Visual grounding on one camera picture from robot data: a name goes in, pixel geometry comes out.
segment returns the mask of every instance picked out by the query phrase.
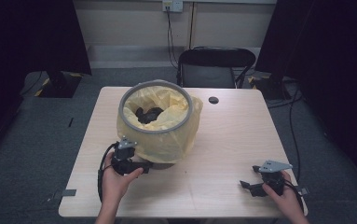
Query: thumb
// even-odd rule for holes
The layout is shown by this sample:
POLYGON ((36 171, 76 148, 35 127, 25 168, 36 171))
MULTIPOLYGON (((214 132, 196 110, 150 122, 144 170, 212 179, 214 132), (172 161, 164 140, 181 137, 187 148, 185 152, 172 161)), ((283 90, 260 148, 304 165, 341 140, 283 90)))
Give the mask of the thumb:
POLYGON ((126 175, 126 178, 128 179, 129 183, 131 181, 133 181, 134 179, 136 179, 138 176, 140 176, 144 171, 144 168, 140 167, 136 170, 134 170, 133 172, 129 173, 128 175, 126 175))
POLYGON ((278 201, 280 199, 280 196, 272 189, 269 185, 263 184, 262 185, 263 190, 265 193, 270 196, 270 198, 274 201, 278 201))

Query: black object inside trash can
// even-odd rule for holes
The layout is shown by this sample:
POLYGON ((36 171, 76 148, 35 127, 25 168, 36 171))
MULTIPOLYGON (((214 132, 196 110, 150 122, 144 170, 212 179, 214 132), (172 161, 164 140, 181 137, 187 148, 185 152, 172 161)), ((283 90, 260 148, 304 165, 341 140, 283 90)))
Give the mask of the black object inside trash can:
POLYGON ((156 120, 161 112, 163 112, 163 110, 160 107, 154 107, 149 109, 146 113, 144 113, 143 108, 139 107, 137 111, 135 111, 135 116, 137 116, 138 121, 140 121, 143 124, 147 124, 150 123, 151 121, 156 120))

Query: round rim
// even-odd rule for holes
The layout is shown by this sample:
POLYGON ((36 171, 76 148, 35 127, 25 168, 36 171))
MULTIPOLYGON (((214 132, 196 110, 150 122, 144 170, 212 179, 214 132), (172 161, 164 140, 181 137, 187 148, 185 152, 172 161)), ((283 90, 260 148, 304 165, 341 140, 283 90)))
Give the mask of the round rim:
POLYGON ((175 85, 171 82, 168 81, 164 81, 164 80, 154 80, 154 81, 147 81, 147 82, 143 82, 143 83, 139 83, 138 85, 130 88, 122 97, 122 99, 120 100, 120 104, 119 104, 119 110, 118 110, 118 114, 119 116, 123 119, 123 121, 129 125, 132 129, 141 132, 141 133, 167 133, 170 131, 173 131, 175 129, 178 129, 179 127, 181 127, 185 122, 187 122, 187 120, 189 119, 190 115, 192 114, 193 111, 193 104, 192 104, 192 98, 190 98, 190 95, 184 90, 182 89, 180 86, 175 85), (149 131, 149 130, 144 130, 144 129, 140 129, 134 125, 132 125, 125 117, 125 115, 123 114, 123 107, 126 103, 126 100, 129 99, 129 97, 136 91, 142 89, 142 88, 146 88, 146 87, 153 87, 153 86, 162 86, 162 87, 168 87, 171 88, 175 91, 180 92, 182 95, 184 95, 184 97, 187 100, 187 103, 189 105, 187 114, 185 116, 185 118, 179 122, 177 125, 175 125, 174 127, 171 127, 169 129, 166 130, 159 130, 159 131, 149 131))

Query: person's left hand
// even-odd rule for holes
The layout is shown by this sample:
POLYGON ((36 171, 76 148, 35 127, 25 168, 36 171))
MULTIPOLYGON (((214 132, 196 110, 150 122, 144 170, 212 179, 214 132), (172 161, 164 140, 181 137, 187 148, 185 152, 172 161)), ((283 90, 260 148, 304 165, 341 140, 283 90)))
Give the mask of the person's left hand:
POLYGON ((128 175, 119 175, 111 166, 114 153, 109 153, 104 161, 103 173, 103 203, 118 203, 125 195, 132 180, 143 173, 143 168, 138 168, 128 175))

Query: finger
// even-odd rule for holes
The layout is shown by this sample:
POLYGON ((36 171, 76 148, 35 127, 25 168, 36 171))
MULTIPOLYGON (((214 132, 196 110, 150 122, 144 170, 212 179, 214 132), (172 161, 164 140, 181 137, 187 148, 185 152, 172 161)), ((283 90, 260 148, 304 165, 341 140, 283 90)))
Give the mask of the finger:
POLYGON ((111 160, 112 160, 113 156, 114 156, 114 152, 110 152, 110 153, 108 153, 108 155, 106 155, 105 161, 104 161, 104 167, 111 165, 111 160))
POLYGON ((134 180, 135 178, 140 176, 143 173, 143 171, 144 171, 144 168, 140 167, 140 168, 134 170, 133 172, 129 173, 125 177, 129 180, 129 182, 131 182, 132 180, 134 180))
POLYGON ((276 193, 276 191, 274 191, 274 189, 272 189, 269 185, 267 184, 263 184, 262 185, 263 190, 265 191, 265 193, 270 196, 270 198, 273 201, 278 201, 280 199, 280 196, 276 193))
POLYGON ((281 171, 281 173, 284 179, 291 181, 291 176, 286 171, 281 171))

